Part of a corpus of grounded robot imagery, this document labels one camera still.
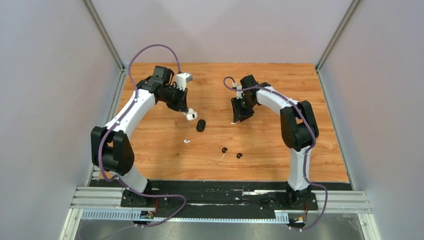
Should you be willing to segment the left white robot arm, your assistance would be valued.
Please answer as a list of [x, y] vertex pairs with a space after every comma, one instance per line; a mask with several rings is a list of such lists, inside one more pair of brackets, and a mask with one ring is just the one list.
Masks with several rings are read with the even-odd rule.
[[91, 159], [103, 172], [114, 174], [121, 184], [134, 192], [140, 206], [149, 206], [153, 193], [149, 180], [135, 167], [135, 153], [130, 138], [137, 125], [158, 102], [191, 121], [197, 113], [187, 105], [187, 84], [193, 79], [188, 72], [175, 74], [170, 68], [155, 66], [152, 75], [135, 85], [135, 90], [121, 111], [105, 126], [95, 126], [90, 133]]

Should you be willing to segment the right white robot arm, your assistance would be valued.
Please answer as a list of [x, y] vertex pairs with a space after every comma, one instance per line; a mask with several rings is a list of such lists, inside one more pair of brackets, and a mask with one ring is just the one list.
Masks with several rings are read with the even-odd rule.
[[265, 106], [280, 118], [281, 137], [289, 148], [290, 165], [286, 204], [298, 209], [306, 201], [303, 193], [310, 185], [309, 164], [311, 150], [319, 136], [318, 124], [309, 101], [297, 101], [275, 90], [269, 83], [258, 83], [253, 75], [247, 75], [240, 83], [232, 81], [226, 88], [234, 91], [231, 99], [233, 122], [251, 118], [255, 106]]

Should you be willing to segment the white earbud charging case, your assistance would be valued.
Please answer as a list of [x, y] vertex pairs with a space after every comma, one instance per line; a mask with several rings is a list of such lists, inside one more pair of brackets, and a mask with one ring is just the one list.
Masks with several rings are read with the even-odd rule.
[[192, 108], [189, 108], [187, 111], [183, 112], [183, 114], [185, 115], [188, 121], [193, 121], [198, 118], [198, 113]]

